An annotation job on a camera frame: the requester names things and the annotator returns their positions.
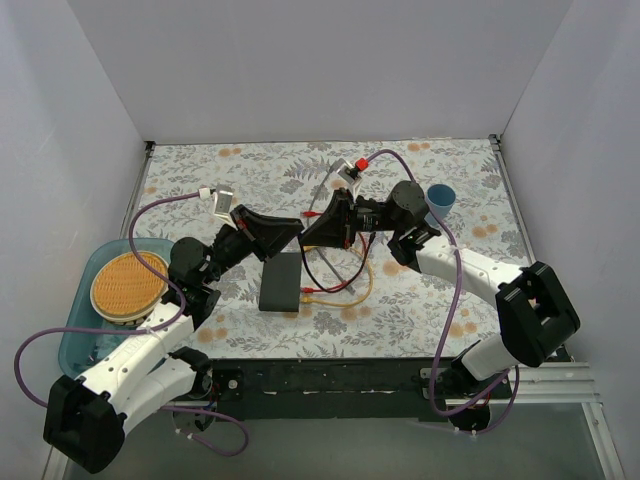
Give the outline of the black network switch box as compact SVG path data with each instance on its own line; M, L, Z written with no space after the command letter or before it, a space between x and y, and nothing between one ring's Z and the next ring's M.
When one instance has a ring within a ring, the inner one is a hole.
M279 253L264 263L258 300L260 311L299 311L301 268L300 252Z

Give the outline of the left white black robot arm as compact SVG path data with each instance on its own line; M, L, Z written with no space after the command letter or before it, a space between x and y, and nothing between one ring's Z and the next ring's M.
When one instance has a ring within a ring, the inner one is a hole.
M51 387L44 439L86 471L104 470L127 434L166 403L211 392L211 360L181 344L220 298L210 283L248 256L273 258L303 230L298 219L260 215L243 205L230 218L211 245L192 237L175 242L168 264L173 284L146 321L95 366Z

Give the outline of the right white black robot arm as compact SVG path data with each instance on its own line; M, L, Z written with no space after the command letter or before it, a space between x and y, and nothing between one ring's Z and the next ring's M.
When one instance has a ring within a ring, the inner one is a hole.
M401 265L465 290L493 306L500 330L460 353L436 384L475 397L495 375L525 365L538 367L580 327L554 270L537 261L521 267L460 249L428 221L429 205L412 181L394 186L383 202L334 192L326 210L300 237L304 246L348 248L357 234L390 231L387 246Z

